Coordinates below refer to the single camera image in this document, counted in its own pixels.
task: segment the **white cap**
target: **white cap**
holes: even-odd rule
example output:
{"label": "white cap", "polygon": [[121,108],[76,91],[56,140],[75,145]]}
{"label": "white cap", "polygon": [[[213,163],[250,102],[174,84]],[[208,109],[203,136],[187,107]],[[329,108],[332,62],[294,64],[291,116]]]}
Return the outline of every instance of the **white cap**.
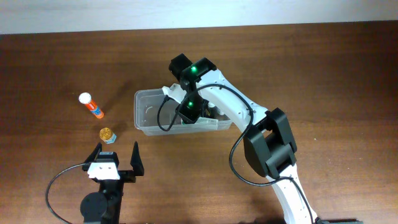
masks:
{"label": "white cap", "polygon": [[79,96],[79,101],[80,103],[88,104],[89,102],[91,102],[91,95],[89,93],[82,93]]}

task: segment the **orange glue stick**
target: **orange glue stick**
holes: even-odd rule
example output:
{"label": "orange glue stick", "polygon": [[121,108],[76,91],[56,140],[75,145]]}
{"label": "orange glue stick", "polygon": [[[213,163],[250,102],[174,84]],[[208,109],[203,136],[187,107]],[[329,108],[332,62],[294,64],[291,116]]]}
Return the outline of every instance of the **orange glue stick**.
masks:
{"label": "orange glue stick", "polygon": [[96,116],[98,119],[104,117],[104,112],[97,106],[97,104],[91,99],[91,95],[89,93],[82,93],[79,96],[80,103],[86,105],[86,107]]}

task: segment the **white label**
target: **white label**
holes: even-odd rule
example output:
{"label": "white label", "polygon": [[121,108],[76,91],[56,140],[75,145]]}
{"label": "white label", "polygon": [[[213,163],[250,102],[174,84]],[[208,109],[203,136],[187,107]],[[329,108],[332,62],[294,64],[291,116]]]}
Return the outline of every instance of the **white label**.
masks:
{"label": "white label", "polygon": [[212,118],[198,118],[195,124],[206,124],[206,129],[217,130],[218,129],[218,120]]}

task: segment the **small jar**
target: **small jar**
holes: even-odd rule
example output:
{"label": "small jar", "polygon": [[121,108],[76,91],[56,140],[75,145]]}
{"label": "small jar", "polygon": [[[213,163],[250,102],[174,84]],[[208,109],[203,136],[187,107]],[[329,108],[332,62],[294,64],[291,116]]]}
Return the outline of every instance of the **small jar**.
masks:
{"label": "small jar", "polygon": [[99,131],[99,138],[106,144],[111,144],[116,140],[116,135],[109,128],[103,128]]}

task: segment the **blue label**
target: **blue label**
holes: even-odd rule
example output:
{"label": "blue label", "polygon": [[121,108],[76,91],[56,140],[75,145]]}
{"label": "blue label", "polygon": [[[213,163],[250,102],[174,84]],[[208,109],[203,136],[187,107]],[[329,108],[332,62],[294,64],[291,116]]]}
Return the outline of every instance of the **blue label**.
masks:
{"label": "blue label", "polygon": [[97,107],[95,110],[91,111],[93,114],[95,115],[100,115],[101,114],[101,110]]}

